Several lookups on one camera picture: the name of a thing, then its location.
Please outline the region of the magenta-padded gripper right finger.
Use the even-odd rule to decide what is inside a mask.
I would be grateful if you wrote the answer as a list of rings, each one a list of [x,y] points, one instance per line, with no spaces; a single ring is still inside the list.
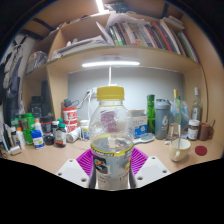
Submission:
[[[148,157],[141,150],[133,149],[129,172],[130,188],[143,187],[170,174],[171,172],[156,156]]]

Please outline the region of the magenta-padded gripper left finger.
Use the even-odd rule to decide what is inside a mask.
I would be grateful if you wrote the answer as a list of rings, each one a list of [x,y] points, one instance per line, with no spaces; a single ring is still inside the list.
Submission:
[[[94,189],[96,186],[96,172],[91,150],[88,149],[77,159],[68,159],[56,172],[56,175],[78,186]]]

